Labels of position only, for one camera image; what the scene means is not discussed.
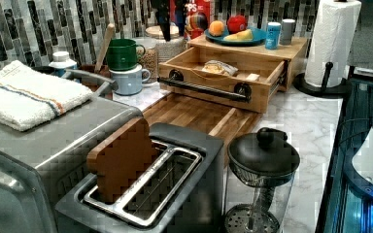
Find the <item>toaster slot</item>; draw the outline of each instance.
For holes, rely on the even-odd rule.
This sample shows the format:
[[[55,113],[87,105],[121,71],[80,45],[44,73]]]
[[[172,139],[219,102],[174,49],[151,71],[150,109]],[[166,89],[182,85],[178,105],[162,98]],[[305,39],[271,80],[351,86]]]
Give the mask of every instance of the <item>toaster slot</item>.
[[[148,219],[156,210],[168,203],[183,177],[188,175],[196,157],[182,151],[176,151],[156,171],[149,181],[129,200],[123,208],[127,213]]]
[[[103,203],[97,185],[85,194],[83,202],[133,225],[152,226],[203,159],[192,150],[158,141],[153,144],[159,157],[115,203]]]

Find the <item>blue cup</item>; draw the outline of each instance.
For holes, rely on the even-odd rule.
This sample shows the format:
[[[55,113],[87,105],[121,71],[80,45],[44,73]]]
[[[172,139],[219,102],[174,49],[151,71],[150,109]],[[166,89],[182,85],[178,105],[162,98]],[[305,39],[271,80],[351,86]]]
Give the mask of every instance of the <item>blue cup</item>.
[[[268,50],[276,50],[280,39],[281,23],[268,22],[266,29],[265,48]]]

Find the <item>kitchen towel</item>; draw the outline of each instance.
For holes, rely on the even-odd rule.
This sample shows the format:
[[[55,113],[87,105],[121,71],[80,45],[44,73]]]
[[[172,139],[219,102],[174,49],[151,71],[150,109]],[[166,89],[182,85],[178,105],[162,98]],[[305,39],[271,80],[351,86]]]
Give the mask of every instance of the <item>kitchen towel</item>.
[[[333,63],[327,87],[342,82],[361,3],[320,1],[314,35],[305,71],[306,83],[322,86],[325,64]]]
[[[0,71],[0,122],[24,131],[65,114],[91,95],[84,85],[13,61]]]

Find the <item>wooden box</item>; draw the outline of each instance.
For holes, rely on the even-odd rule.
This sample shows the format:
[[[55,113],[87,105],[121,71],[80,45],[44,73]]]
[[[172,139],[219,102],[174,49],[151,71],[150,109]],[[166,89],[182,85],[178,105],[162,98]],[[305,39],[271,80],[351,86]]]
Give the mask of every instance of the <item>wooden box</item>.
[[[278,90],[287,91],[294,77],[304,69],[306,48],[305,38],[294,38],[290,46],[266,50],[264,45],[225,47],[207,41],[205,35],[202,35],[188,42],[188,50],[185,52],[159,63],[160,87],[235,108],[265,113],[271,97]],[[235,66],[238,72],[234,76],[227,76],[202,71],[209,60]],[[259,77],[254,80],[250,74]]]

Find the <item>wooden spoon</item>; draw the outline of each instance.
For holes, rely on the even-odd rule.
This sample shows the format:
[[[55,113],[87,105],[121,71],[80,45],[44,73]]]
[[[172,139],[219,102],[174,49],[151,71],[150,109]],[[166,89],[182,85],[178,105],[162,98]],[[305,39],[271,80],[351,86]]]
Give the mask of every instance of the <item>wooden spoon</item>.
[[[111,42],[111,38],[115,33],[115,25],[113,23],[108,24],[107,30],[105,31],[104,41],[101,45],[101,50],[98,53],[98,57],[96,58],[95,64],[95,74],[99,74],[101,70],[102,62],[104,61],[105,54],[107,53],[108,45]]]

